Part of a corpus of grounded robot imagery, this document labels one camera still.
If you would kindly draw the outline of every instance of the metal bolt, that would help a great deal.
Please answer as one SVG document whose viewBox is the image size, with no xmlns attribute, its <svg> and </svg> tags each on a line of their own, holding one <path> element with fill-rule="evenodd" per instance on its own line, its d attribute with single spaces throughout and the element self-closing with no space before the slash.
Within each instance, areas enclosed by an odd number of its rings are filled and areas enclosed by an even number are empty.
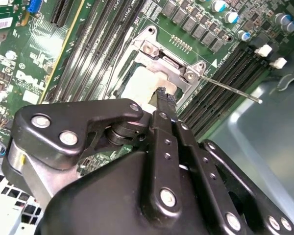
<svg viewBox="0 0 294 235">
<path fill-rule="evenodd" d="M 186 78 L 187 78 L 188 80 L 193 80 L 194 77 L 195 77 L 195 75 L 194 75 L 193 72 L 190 71 L 190 72 L 186 73 Z"/>
<path fill-rule="evenodd" d="M 45 116 L 35 116 L 31 119 L 31 123 L 38 128 L 47 128 L 50 126 L 50 120 Z"/>
<path fill-rule="evenodd" d="M 236 231 L 239 231 L 241 229 L 241 224 L 234 214 L 227 213 L 226 219 L 227 219 L 227 222 L 229 223 L 229 225 L 232 227 L 232 229 L 234 229 Z"/>
<path fill-rule="evenodd" d="M 280 225 L 278 224 L 278 222 L 275 220 L 275 218 L 273 218 L 272 216 L 268 217 L 268 220 L 271 224 L 271 226 L 275 229 L 275 230 L 280 230 Z"/>
<path fill-rule="evenodd" d="M 181 123 L 181 126 L 182 126 L 182 128 L 183 128 L 184 130 L 188 130 L 188 126 L 187 126 L 186 124 Z"/>
<path fill-rule="evenodd" d="M 216 149 L 216 147 L 212 143 L 208 143 L 208 145 L 211 149 Z"/>
<path fill-rule="evenodd" d="M 129 106 L 131 107 L 132 110 L 139 111 L 139 108 L 136 104 L 130 104 Z"/>
<path fill-rule="evenodd" d="M 71 131 L 62 132 L 59 138 L 66 145 L 74 145 L 78 141 L 77 135 Z"/>
<path fill-rule="evenodd" d="M 283 224 L 284 228 L 286 228 L 289 231 L 292 231 L 291 225 L 285 218 L 281 218 L 281 223 Z"/>
<path fill-rule="evenodd" d="M 167 206 L 167 207 L 174 207 L 176 204 L 176 199 L 174 194 L 167 189 L 162 189 L 160 191 L 160 197 L 162 202 Z"/>
<path fill-rule="evenodd" d="M 163 119 L 168 119 L 167 115 L 165 113 L 159 113 L 160 117 Z"/>
<path fill-rule="evenodd" d="M 143 52 L 145 52 L 148 55 L 153 54 L 154 52 L 153 45 L 149 43 L 146 43 L 145 45 L 143 45 Z"/>
<path fill-rule="evenodd" d="M 171 159 L 170 153 L 165 153 L 165 159 L 167 159 L 167 160 L 170 160 Z"/>
</svg>

